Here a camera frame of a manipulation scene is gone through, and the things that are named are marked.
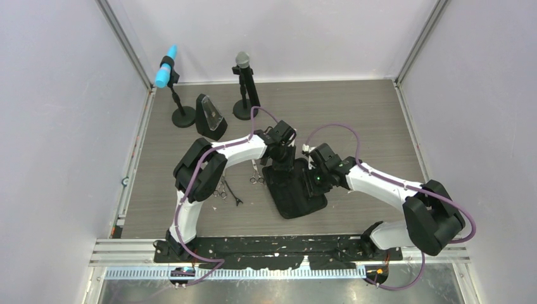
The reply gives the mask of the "black zip tool case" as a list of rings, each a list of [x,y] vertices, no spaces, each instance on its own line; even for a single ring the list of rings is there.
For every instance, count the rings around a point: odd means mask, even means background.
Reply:
[[[270,195],[277,211],[284,219],[296,219],[317,212],[328,204],[324,194],[309,197],[306,188],[308,163],[305,158],[294,160],[290,172],[280,171],[268,166],[262,169]]]

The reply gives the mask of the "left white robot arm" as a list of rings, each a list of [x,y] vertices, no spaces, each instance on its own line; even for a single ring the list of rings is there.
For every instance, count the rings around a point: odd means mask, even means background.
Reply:
[[[293,145],[296,130],[281,120],[274,127],[252,130],[250,134],[226,142],[208,142],[201,137],[192,144],[173,171],[177,206],[166,240],[170,254],[179,262],[194,254],[192,240],[203,203],[217,189],[229,167],[252,160],[293,159],[286,151]]]

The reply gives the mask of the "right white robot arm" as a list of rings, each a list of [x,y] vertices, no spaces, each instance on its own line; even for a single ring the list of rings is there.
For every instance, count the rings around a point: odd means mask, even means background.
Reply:
[[[416,247],[436,256],[466,226],[461,211],[451,204],[446,189],[438,181],[421,184],[394,177],[353,156],[341,159],[326,143],[314,148],[304,144],[301,152],[308,157],[310,196],[342,187],[365,193],[403,214],[401,221],[379,221],[362,234],[362,253],[370,260],[377,260],[386,250],[397,247]]]

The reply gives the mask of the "left black hair clip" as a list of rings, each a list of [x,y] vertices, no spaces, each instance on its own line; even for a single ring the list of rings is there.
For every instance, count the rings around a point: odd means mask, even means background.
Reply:
[[[229,183],[228,183],[226,180],[224,180],[224,184],[225,184],[225,186],[227,187],[227,189],[229,190],[229,193],[230,193],[230,194],[232,195],[232,197],[235,199],[236,206],[239,206],[240,204],[243,204],[243,201],[242,201],[241,199],[239,199],[239,198],[235,195],[234,191],[232,190],[232,188],[230,187]]]

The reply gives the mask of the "right silver scissors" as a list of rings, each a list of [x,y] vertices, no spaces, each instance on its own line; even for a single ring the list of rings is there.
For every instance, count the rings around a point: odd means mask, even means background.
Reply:
[[[251,164],[252,164],[252,168],[253,168],[253,174],[252,176],[250,177],[250,183],[251,184],[261,184],[261,185],[265,185],[265,179],[264,177],[261,175],[259,169],[258,169],[258,166],[256,164],[256,161],[254,160],[251,160]]]

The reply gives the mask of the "silver scissors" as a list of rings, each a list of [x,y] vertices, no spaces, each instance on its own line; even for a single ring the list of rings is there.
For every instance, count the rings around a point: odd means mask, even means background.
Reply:
[[[214,197],[219,197],[222,200],[225,200],[227,198],[227,193],[225,191],[225,185],[224,184],[219,184],[217,186],[217,188],[214,190],[213,196]]]
[[[250,183],[251,184],[261,184],[261,185],[265,185],[265,179],[264,177],[261,175],[259,169],[258,169],[258,166],[256,164],[256,161],[254,160],[251,160],[251,164],[252,164],[252,168],[253,168],[253,174],[252,176],[250,177]]]

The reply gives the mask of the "right black mic stand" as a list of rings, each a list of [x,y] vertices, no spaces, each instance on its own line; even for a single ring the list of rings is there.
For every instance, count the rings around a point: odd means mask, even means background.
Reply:
[[[260,106],[255,81],[253,79],[253,69],[251,67],[241,68],[238,65],[232,67],[234,75],[239,76],[239,88],[241,100],[237,101],[233,107],[233,114],[240,120],[250,120],[250,111],[253,106]]]

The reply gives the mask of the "black mic stand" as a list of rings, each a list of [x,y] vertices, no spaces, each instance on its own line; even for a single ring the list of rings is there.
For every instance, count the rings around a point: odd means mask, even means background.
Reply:
[[[241,68],[238,65],[232,67],[234,75],[239,76],[239,88],[241,100],[237,101],[233,107],[233,114],[240,120],[250,120],[250,111],[253,106],[260,106],[255,81],[253,79],[253,69],[251,67]]]
[[[190,106],[182,106],[179,95],[174,89],[174,85],[178,83],[180,75],[172,70],[170,72],[170,80],[167,87],[172,92],[172,99],[177,105],[177,109],[172,113],[172,123],[178,128],[187,128],[195,123],[196,110]]]

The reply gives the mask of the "black metronome clear cover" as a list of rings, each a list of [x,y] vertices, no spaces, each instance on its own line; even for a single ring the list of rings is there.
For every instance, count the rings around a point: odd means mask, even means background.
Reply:
[[[195,124],[198,134],[214,141],[220,140],[228,128],[226,119],[206,94],[196,99]]]

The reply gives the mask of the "left silver scissors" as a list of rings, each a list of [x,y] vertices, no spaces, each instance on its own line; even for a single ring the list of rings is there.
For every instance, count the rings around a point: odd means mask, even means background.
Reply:
[[[217,186],[217,188],[214,190],[213,196],[214,197],[219,197],[222,200],[225,200],[227,198],[227,193],[225,191],[225,185],[224,184],[219,184]]]

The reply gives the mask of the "grey black microphone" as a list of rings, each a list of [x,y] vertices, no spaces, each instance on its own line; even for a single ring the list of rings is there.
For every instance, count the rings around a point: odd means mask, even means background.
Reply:
[[[238,105],[243,110],[250,106],[260,106],[255,81],[253,79],[253,69],[250,67],[250,56],[245,51],[238,52],[236,56],[236,65],[232,67],[234,75],[239,76],[239,90],[241,100]]]

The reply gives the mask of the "left black mic stand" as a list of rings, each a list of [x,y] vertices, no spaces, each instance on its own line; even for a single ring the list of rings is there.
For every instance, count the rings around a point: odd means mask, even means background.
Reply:
[[[172,123],[178,128],[187,128],[195,123],[196,110],[190,106],[182,106],[179,95],[174,89],[174,85],[178,83],[180,75],[172,70],[170,72],[170,80],[167,87],[172,92],[172,99],[177,105],[177,109],[172,113]]]

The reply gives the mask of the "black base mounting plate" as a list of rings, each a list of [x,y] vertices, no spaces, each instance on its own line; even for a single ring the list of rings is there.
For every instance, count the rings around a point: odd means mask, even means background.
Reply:
[[[393,262],[400,248],[380,250],[359,235],[196,237],[182,247],[170,236],[153,242],[156,263],[198,264],[227,270],[294,270],[309,262],[315,270],[350,269],[353,262]]]

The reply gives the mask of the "blue microphone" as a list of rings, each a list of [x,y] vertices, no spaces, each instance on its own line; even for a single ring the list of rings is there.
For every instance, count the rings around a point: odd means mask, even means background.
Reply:
[[[161,59],[159,70],[155,76],[155,86],[157,88],[166,87],[172,79],[174,73],[175,58],[177,56],[177,46],[172,45],[167,54]]]

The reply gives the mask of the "aluminium frame rail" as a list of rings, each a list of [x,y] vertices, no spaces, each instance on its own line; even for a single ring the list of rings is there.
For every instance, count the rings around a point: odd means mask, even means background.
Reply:
[[[100,239],[89,264],[104,268],[106,279],[168,279],[174,284],[186,284],[196,279],[380,279],[398,264],[467,263],[470,260],[463,246],[450,244],[436,256],[422,255],[417,248],[400,248],[403,255],[400,261],[353,262],[350,269],[315,270],[309,262],[303,262],[294,270],[227,270],[221,268],[223,263],[220,262],[207,270],[186,262],[156,263],[153,247],[156,240],[161,239]]]

